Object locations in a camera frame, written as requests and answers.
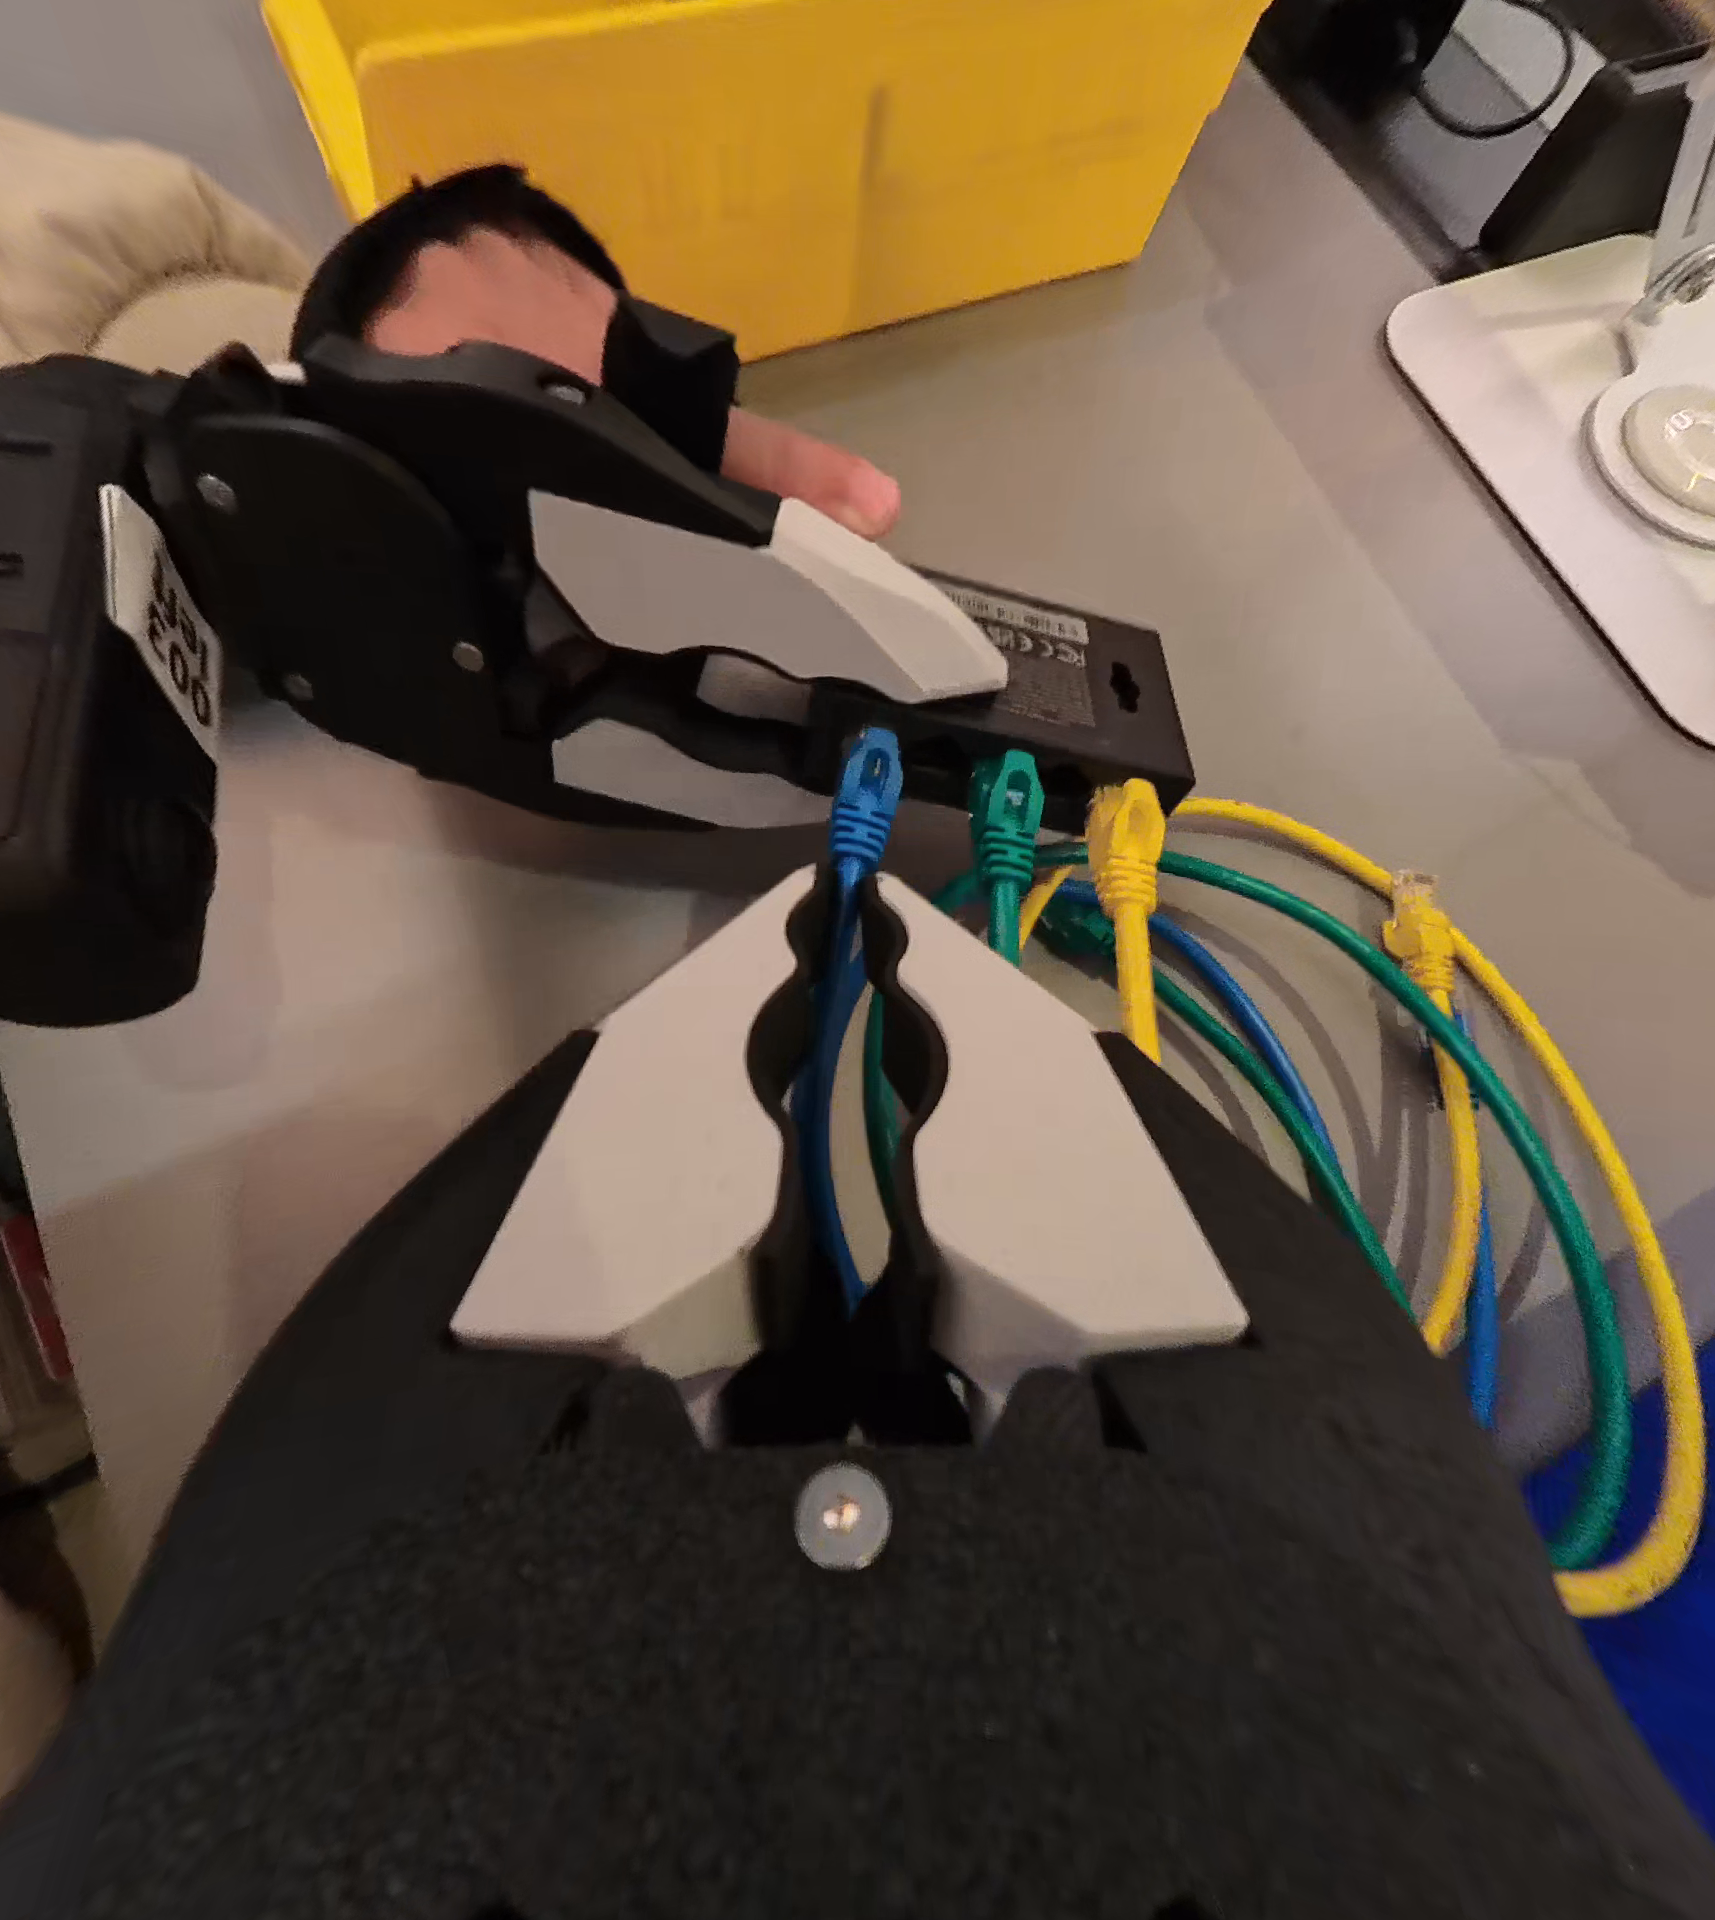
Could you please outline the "person's left forearm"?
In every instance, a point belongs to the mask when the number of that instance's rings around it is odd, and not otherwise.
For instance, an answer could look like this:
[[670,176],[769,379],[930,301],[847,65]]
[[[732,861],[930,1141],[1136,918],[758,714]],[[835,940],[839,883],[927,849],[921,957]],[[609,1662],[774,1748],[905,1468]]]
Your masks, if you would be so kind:
[[227,335],[277,360],[310,273],[183,155],[0,109],[0,371],[50,353],[186,371]]

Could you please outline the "person's left hand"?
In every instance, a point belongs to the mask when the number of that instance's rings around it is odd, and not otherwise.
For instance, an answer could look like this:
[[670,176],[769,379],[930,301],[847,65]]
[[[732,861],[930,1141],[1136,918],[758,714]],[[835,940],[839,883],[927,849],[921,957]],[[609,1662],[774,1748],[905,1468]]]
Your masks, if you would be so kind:
[[[424,246],[365,320],[362,339],[417,356],[495,342],[599,382],[614,309],[615,290],[545,238],[476,228],[451,245]],[[805,500],[869,540],[882,540],[901,514],[901,488],[887,473],[739,404],[729,416],[719,473]]]

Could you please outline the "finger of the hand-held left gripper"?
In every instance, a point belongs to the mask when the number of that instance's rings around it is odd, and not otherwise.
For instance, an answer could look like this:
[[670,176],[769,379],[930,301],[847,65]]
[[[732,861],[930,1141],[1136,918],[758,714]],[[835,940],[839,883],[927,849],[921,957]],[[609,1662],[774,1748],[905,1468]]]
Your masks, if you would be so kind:
[[899,706],[992,696],[1007,655],[912,565],[781,500],[744,547],[556,492],[528,496],[534,559],[588,631],[631,652],[735,652],[785,680],[844,680]]
[[821,826],[829,799],[794,780],[711,765],[659,736],[594,716],[552,743],[556,780],[575,793],[666,813],[695,826]]

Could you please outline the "white stand base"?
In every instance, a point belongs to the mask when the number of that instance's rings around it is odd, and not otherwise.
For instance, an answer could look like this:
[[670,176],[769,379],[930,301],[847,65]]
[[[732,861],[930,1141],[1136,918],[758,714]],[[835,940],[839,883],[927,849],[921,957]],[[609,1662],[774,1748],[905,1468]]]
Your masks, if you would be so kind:
[[1715,283],[1613,236],[1412,294],[1389,352],[1650,699],[1715,747]]

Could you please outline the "black network switch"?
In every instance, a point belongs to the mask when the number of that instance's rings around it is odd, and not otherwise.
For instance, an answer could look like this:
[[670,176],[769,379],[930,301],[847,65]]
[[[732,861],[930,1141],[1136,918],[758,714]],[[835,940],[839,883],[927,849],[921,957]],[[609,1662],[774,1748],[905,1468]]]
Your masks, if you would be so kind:
[[858,734],[895,736],[901,795],[970,813],[981,769],[1031,755],[1042,826],[1079,837],[1099,787],[1143,780],[1166,813],[1195,787],[1162,639],[1152,628],[924,567],[998,648],[1000,691],[901,706],[820,683],[803,723],[799,782],[829,795]]

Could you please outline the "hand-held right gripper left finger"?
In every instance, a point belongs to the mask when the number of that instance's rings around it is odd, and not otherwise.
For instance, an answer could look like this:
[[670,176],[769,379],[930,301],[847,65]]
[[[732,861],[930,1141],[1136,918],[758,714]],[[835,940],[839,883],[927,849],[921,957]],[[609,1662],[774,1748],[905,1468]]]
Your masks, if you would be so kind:
[[447,1331],[487,1356],[575,1356],[670,1379],[703,1444],[758,1346],[750,1255],[779,1210],[781,1122],[750,1032],[798,972],[798,868],[631,990],[590,1049]]

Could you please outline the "yellow plastic bin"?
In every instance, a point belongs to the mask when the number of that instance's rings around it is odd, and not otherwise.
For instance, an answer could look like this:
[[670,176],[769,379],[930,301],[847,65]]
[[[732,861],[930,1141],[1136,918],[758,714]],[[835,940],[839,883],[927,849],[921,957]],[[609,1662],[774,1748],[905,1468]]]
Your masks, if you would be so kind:
[[526,168],[744,360],[1130,262],[1262,3],[265,3],[354,216]]

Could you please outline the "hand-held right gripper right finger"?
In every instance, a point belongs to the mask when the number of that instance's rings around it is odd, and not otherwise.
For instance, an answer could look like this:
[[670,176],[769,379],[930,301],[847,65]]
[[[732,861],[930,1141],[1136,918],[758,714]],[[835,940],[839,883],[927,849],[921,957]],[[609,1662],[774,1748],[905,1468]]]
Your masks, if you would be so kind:
[[963,1446],[1038,1367],[1232,1346],[1247,1309],[1136,1091],[1170,1086],[894,876],[865,966],[908,1103],[886,1273],[854,1312],[858,1434]]

